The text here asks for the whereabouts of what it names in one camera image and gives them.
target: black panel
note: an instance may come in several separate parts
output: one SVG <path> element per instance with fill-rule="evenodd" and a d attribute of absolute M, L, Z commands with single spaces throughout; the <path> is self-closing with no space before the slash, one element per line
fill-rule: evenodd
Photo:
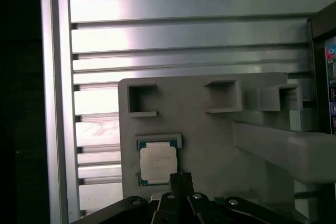
<path fill-rule="evenodd" d="M 333 69 L 336 61 L 328 58 L 325 40 L 335 36 L 335 31 L 336 3 L 308 20 L 308 38 L 316 89 L 318 131 L 327 134 L 333 134 L 335 132 L 334 125 L 336 127 L 336 118 L 331 115 L 332 108 L 330 107 L 330 102 L 336 99 L 336 90 L 334 90 L 336 82 L 334 83 L 335 73 Z M 317 208 L 320 224 L 327 224 L 336 220 L 334 184 L 325 184 L 318 187 Z"/>

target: circuit board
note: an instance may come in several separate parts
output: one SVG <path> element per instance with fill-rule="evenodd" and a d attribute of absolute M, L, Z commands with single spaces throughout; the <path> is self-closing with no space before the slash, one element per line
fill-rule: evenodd
<path fill-rule="evenodd" d="M 328 77 L 330 122 L 332 134 L 336 135 L 336 45 L 334 39 L 326 42 L 324 54 Z"/>

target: dark background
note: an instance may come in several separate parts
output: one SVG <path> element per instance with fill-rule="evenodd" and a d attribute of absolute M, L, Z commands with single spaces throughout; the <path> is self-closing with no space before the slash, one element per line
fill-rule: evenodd
<path fill-rule="evenodd" d="M 8 223 L 50 223 L 40 0 L 2 2 L 2 201 Z"/>

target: bolt head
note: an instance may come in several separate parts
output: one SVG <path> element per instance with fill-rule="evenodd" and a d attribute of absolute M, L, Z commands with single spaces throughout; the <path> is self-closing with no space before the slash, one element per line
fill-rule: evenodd
<path fill-rule="evenodd" d="M 200 198 L 202 197 L 202 195 L 200 195 L 200 194 L 194 194 L 193 197 L 194 197 L 195 199 L 200 199 Z"/>
<path fill-rule="evenodd" d="M 231 199 L 229 200 L 229 204 L 235 206 L 238 204 L 238 201 L 236 201 L 235 199 Z"/>
<path fill-rule="evenodd" d="M 141 201 L 139 201 L 139 200 L 137 199 L 137 200 L 134 200 L 134 201 L 132 202 L 132 204 L 133 204 L 133 205 L 139 205 L 139 204 L 141 204 Z"/>

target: gray plastic arm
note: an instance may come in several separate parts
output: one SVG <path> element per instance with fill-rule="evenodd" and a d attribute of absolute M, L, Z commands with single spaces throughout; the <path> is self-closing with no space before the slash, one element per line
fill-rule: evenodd
<path fill-rule="evenodd" d="M 304 184 L 336 182 L 336 136 L 235 122 L 234 145 L 284 168 Z"/>

